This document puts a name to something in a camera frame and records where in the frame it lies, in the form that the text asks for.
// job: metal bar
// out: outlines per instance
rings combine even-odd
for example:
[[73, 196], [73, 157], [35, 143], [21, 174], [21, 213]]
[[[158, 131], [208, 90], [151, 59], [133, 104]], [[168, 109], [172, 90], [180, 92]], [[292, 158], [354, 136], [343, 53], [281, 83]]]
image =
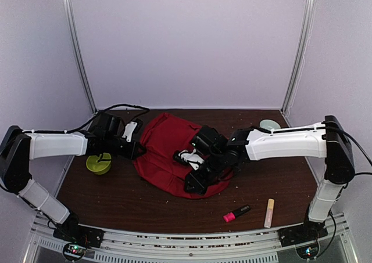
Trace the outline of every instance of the metal bar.
[[314, 15], [314, 7], [315, 7], [315, 0], [306, 0], [305, 11], [303, 14], [303, 22], [302, 22], [302, 29], [300, 40], [298, 43], [295, 63], [292, 69], [291, 79], [289, 81], [289, 85], [287, 88], [287, 92], [285, 94], [284, 102], [281, 111], [288, 115], [289, 109], [291, 107], [291, 102], [293, 100], [294, 94], [296, 92], [296, 85], [298, 84], [300, 73], [301, 73], [301, 66], [303, 61], [303, 54], [306, 49], [306, 45], [309, 40], [309, 33], [312, 26], [313, 15]]
[[76, 31], [76, 25], [75, 25], [75, 19], [74, 19], [71, 0], [63, 0], [63, 4], [65, 6], [67, 21], [69, 23], [70, 35], [71, 35], [71, 40], [72, 40], [73, 49], [74, 49], [74, 56], [75, 56], [77, 68], [80, 73], [80, 79], [83, 84], [85, 95], [89, 101], [90, 109], [92, 113], [95, 113], [97, 111], [97, 108], [94, 103], [92, 90], [88, 82], [87, 73], [85, 71], [85, 67], [83, 63], [83, 57], [81, 55], [81, 49], [80, 49], [79, 41], [77, 38], [77, 31]]

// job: robotic arm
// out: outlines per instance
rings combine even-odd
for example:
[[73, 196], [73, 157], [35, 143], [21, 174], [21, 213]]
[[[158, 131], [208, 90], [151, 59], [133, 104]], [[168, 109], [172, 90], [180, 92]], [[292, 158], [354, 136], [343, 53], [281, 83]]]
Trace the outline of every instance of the robotic arm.
[[129, 122], [118, 135], [121, 118], [100, 113], [89, 130], [78, 132], [24, 131], [18, 126], [8, 129], [0, 145], [0, 177], [8, 192], [21, 197], [41, 211], [57, 229], [54, 236], [82, 246], [99, 247], [103, 232], [78, 224], [77, 215], [55, 199], [28, 171], [29, 160], [51, 156], [91, 156], [102, 153], [121, 155], [133, 160], [145, 153], [145, 148], [132, 140], [142, 125]]
[[194, 150], [175, 152], [174, 159], [192, 167], [185, 178], [185, 191], [201, 195], [208, 186], [226, 176], [226, 169], [244, 162], [271, 157], [325, 158], [325, 173], [309, 204], [304, 224], [281, 229], [282, 246], [326, 236], [324, 222], [330, 209], [355, 175], [351, 143], [334, 116], [326, 116], [322, 123], [297, 128], [239, 129], [229, 139], [204, 126], [190, 143]]

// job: red bag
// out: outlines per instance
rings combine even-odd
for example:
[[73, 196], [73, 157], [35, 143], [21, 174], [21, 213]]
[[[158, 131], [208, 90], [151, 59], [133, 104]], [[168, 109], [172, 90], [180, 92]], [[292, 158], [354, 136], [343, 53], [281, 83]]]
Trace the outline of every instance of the red bag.
[[173, 154], [175, 151], [191, 151], [189, 142], [200, 128], [200, 125], [168, 113], [152, 120], [141, 136], [141, 144], [147, 152], [133, 161], [139, 175], [166, 192], [189, 199], [207, 198], [224, 190], [229, 180], [208, 187], [203, 196], [184, 191], [183, 180], [192, 168], [174, 161]]

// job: marker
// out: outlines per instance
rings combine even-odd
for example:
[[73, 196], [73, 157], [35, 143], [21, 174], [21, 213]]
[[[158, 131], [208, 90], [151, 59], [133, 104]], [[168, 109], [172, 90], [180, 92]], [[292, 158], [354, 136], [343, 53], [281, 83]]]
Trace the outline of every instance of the marker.
[[269, 199], [269, 201], [267, 202], [266, 217], [265, 217], [265, 223], [263, 227], [265, 228], [271, 227], [271, 221], [273, 220], [273, 211], [274, 211], [274, 199]]
[[230, 222], [230, 221], [233, 221], [234, 219], [236, 219], [237, 217], [240, 217], [241, 215], [244, 215], [246, 212], [248, 212], [250, 210], [250, 206], [249, 205], [245, 205], [243, 207], [240, 207], [232, 212], [229, 212], [227, 215], [224, 215], [223, 216], [223, 219], [226, 221], [226, 222]]

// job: black mounting plate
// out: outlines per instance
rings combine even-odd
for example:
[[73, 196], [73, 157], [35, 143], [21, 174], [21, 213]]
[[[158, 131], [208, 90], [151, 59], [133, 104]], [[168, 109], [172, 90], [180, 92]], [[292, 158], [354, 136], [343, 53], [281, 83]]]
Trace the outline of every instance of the black mounting plate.
[[318, 231], [313, 230], [313, 232], [314, 233], [309, 233], [309, 230], [306, 231], [303, 224], [281, 228], [278, 230], [282, 247], [314, 241], [318, 238], [328, 235], [327, 228], [325, 227], [321, 228]]
[[[81, 231], [82, 235], [87, 235], [88, 239], [88, 247], [96, 247], [100, 248], [102, 239], [103, 239], [103, 230], [97, 229], [97, 228], [91, 228], [91, 227], [86, 227], [86, 226], [81, 226], [79, 225], [79, 230]], [[57, 239], [61, 239], [67, 242], [70, 242], [71, 240], [66, 237], [65, 234], [63, 234], [59, 229], [55, 229], [53, 233], [53, 237]], [[85, 247], [85, 238], [84, 240], [78, 240], [77, 243], [80, 246]]]

